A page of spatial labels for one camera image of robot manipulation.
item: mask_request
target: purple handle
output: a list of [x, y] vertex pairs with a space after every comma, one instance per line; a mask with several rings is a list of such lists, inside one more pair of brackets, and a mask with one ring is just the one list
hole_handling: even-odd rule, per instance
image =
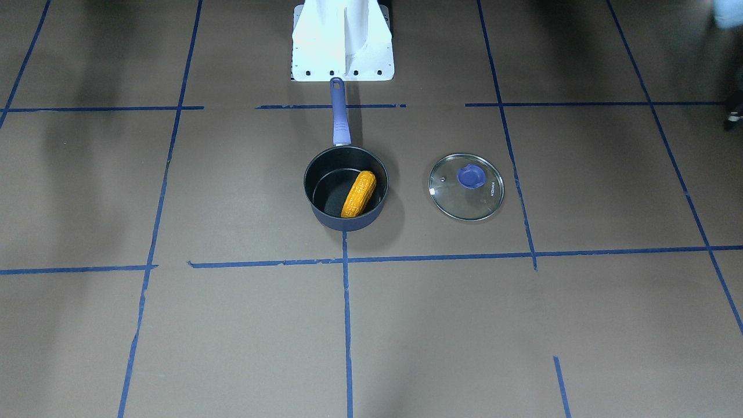
[[349, 145], [351, 132], [345, 110], [345, 85], [339, 77], [330, 79], [330, 98], [333, 103], [333, 145]]

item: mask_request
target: blue handle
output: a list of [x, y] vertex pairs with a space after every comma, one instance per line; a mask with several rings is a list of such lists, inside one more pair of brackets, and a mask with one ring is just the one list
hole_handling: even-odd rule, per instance
[[345, 110], [345, 85], [339, 77], [330, 79], [330, 98], [333, 103], [333, 145], [349, 145], [351, 132]]

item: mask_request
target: corn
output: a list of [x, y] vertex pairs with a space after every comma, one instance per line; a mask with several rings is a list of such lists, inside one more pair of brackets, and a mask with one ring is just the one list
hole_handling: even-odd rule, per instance
[[363, 213], [366, 203], [372, 197], [374, 188], [377, 186], [377, 178], [371, 171], [362, 171], [356, 177], [351, 191], [345, 198], [343, 209], [340, 211], [341, 218], [353, 218]]

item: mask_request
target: lid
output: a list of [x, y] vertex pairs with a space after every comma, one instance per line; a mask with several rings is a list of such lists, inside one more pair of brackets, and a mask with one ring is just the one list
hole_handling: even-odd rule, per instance
[[463, 221], [479, 221], [492, 215], [503, 203], [503, 178], [484, 158], [452, 154], [431, 170], [428, 189], [445, 214]]

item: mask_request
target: gray surface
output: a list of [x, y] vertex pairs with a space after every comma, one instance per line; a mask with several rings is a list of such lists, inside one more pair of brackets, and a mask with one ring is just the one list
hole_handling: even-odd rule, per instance
[[[498, 101], [477, 2], [396, 2], [395, 79], [347, 85], [396, 105], [349, 111], [388, 201], [344, 237], [302, 190], [329, 109], [256, 108], [329, 103], [288, 79], [296, 3], [204, 2], [184, 104], [205, 109], [182, 112], [79, 107], [177, 106], [196, 1], [52, 1], [14, 97], [44, 3], [0, 5], [0, 415], [743, 410], [743, 130], [722, 106], [658, 104], [661, 133], [601, 1], [483, 1], [509, 106], [465, 106]], [[611, 2], [651, 100], [729, 92], [740, 34], [708, 3]], [[575, 101], [639, 104], [545, 106]], [[503, 175], [495, 216], [433, 204], [454, 152]]]

